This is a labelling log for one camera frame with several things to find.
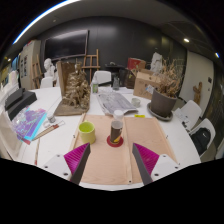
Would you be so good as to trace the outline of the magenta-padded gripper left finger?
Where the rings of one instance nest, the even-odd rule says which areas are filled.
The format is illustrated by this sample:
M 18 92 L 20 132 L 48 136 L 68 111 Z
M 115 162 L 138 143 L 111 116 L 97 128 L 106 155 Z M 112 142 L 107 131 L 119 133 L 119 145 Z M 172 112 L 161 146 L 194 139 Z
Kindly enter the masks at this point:
M 78 185 L 81 181 L 89 154 L 90 144 L 85 143 L 65 155 L 55 155 L 42 168 Z

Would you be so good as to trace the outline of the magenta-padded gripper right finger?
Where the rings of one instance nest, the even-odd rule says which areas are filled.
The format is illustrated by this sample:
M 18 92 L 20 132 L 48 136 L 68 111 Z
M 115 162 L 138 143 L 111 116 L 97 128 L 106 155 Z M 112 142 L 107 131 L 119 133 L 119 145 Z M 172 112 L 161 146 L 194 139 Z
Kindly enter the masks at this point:
M 167 154 L 158 155 L 137 143 L 133 144 L 132 153 L 144 185 L 148 185 L 180 169 L 179 165 Z

